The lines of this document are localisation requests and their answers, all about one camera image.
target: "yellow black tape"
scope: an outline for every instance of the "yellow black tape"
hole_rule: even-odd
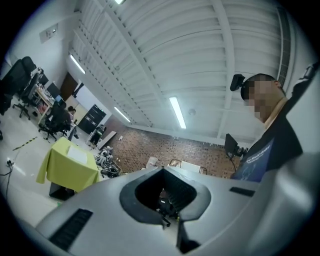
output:
[[[25,145],[29,144],[30,142],[34,141],[36,138],[38,138],[38,137],[34,137],[34,138],[32,138],[32,139],[28,140],[26,143],[24,143],[24,144],[23,144],[23,145],[21,145],[21,146],[16,147],[16,148],[15,148],[15,149],[13,149],[12,151],[15,151],[15,150],[21,149],[23,146],[25,146]]]

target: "ceiling light fixture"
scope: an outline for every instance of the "ceiling light fixture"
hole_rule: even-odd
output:
[[[118,5],[121,5],[125,0],[114,0]]]
[[[185,120],[184,117],[182,115],[179,103],[178,103],[178,99],[176,97],[171,97],[169,98],[171,105],[173,107],[173,110],[175,112],[176,118],[178,118],[179,124],[181,126],[182,129],[187,129],[186,124],[185,124]]]
[[[86,72],[85,72],[84,69],[80,66],[80,64],[76,61],[76,59],[72,56],[72,54],[70,54],[70,58],[71,58],[71,60],[73,60],[73,62],[76,64],[76,66],[81,70],[81,72],[85,74]]]
[[[131,121],[130,121],[124,114],[122,114],[119,109],[117,109],[116,107],[114,107],[114,109],[115,109],[116,111],[118,111],[119,114],[125,118],[125,120],[127,120],[129,123],[131,123]]]

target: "floor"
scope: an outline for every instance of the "floor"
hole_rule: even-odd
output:
[[[17,102],[18,100],[14,98],[11,105]],[[13,214],[35,227],[43,217],[61,203],[49,197],[51,183],[48,180],[45,184],[36,183],[38,170],[54,139],[52,137],[49,141],[43,139],[45,134],[42,131],[38,132],[36,117],[31,115],[31,120],[28,120],[25,115],[19,118],[19,114],[18,108],[11,107],[4,116],[0,116],[0,130],[3,133],[3,140],[0,141],[0,174],[9,171],[6,166],[9,159],[14,162],[7,201]],[[79,139],[74,137],[72,142],[85,150],[92,151],[95,155],[98,150],[86,145],[88,134],[80,129],[77,133]],[[13,151],[35,137],[37,138],[32,142]],[[6,196],[7,183],[8,175],[0,176],[0,190],[4,196]]]

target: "yellow-green tablecloth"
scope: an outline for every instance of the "yellow-green tablecloth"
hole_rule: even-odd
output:
[[[86,153],[86,164],[67,156],[70,146]],[[46,154],[36,177],[36,182],[44,184],[45,178],[60,186],[80,192],[99,181],[99,172],[91,152],[62,137],[52,145]]]

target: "dark t-shirt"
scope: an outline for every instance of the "dark t-shirt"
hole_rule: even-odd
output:
[[[249,149],[231,177],[236,180],[260,182],[265,172],[280,168],[302,153],[298,138],[287,120],[287,113],[296,104],[309,85],[304,79],[294,86],[292,97],[262,137]]]

